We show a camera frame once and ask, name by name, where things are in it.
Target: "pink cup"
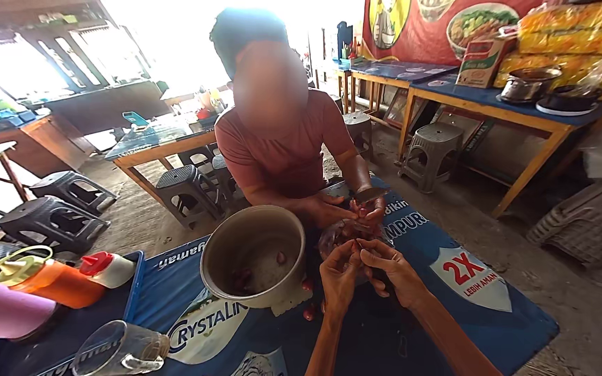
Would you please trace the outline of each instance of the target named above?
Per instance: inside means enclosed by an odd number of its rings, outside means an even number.
[[[20,338],[40,327],[56,303],[0,284],[0,338]]]

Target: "red t-shirt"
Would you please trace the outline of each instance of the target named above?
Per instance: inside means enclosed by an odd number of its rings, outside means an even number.
[[[217,119],[215,137],[240,187],[263,183],[288,198],[307,197],[324,188],[322,143],[334,156],[355,147],[336,103],[314,89],[308,89],[300,125],[283,138],[255,136],[241,122],[237,108]]]

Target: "food picture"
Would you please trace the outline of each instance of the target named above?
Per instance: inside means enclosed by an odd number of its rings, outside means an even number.
[[[401,35],[410,12],[410,0],[376,0],[369,7],[369,22],[375,46],[389,49]]]
[[[447,26],[447,40],[457,59],[464,57],[469,42],[498,32],[506,25],[514,25],[519,20],[517,12],[500,3],[482,3],[468,7],[457,13]]]
[[[419,14],[427,22],[436,22],[447,12],[454,0],[417,0]]]

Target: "red bottle cap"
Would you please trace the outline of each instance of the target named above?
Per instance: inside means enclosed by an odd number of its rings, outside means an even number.
[[[97,252],[93,255],[83,256],[81,259],[83,264],[80,266],[80,272],[86,276],[95,276],[110,265],[113,255],[108,252]]]

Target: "bottle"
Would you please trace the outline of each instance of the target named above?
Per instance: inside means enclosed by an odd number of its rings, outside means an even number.
[[[48,256],[11,260],[28,250],[46,250]],[[46,245],[32,245],[11,253],[0,260],[0,283],[11,290],[42,296],[75,309],[92,305],[101,298],[104,286],[51,257],[52,249]]]
[[[107,288],[122,286],[134,276],[136,264],[126,258],[108,252],[97,252],[82,257],[80,273]]]

